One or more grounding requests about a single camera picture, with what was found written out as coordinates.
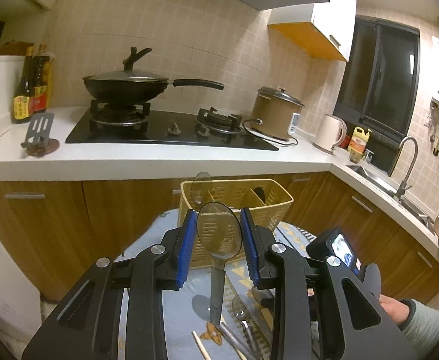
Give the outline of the grey sleeve forearm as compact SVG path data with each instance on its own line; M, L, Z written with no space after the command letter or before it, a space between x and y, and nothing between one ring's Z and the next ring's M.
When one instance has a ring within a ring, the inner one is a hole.
M400 302L408 307L408 315L398 327L416 351L417 358L424 359L439 342L439 310L414 299Z

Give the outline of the person right hand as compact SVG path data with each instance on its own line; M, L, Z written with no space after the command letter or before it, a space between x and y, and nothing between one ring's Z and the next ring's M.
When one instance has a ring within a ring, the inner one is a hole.
M410 307L404 302L400 302L393 297L387 297L381 294L379 297L379 303L398 327L407 321L410 315Z

